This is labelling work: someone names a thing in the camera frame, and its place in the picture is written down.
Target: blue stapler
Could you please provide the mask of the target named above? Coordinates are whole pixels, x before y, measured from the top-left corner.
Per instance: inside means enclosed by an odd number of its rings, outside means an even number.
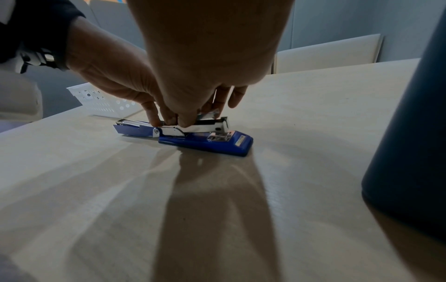
[[[228,118],[201,119],[188,128],[178,126],[153,127],[150,123],[121,119],[114,125],[120,134],[157,138],[161,144],[244,157],[253,138],[238,131],[230,131]]]

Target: black sleeve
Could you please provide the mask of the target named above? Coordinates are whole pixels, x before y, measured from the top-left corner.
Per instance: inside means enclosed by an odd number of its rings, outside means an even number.
[[[70,23],[85,17],[69,0],[16,0],[5,29],[11,37],[8,44],[19,42],[33,50],[47,49],[65,64],[66,41]]]

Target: blue bottle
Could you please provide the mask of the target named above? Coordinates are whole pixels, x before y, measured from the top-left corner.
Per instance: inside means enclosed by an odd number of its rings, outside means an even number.
[[[362,194],[446,242],[446,11],[362,180]]]

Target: stapler anvil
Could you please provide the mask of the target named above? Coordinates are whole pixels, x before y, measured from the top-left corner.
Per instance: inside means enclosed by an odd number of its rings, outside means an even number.
[[[144,121],[120,119],[114,127],[120,134],[157,138],[161,144],[241,157],[248,154],[253,143],[251,136],[230,131],[228,118],[197,120],[188,128],[166,125],[153,127]]]

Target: white basket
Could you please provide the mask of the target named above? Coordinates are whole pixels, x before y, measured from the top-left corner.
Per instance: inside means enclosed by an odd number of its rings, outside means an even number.
[[[92,115],[125,118],[143,109],[138,103],[112,96],[90,83],[71,86],[67,89]]]

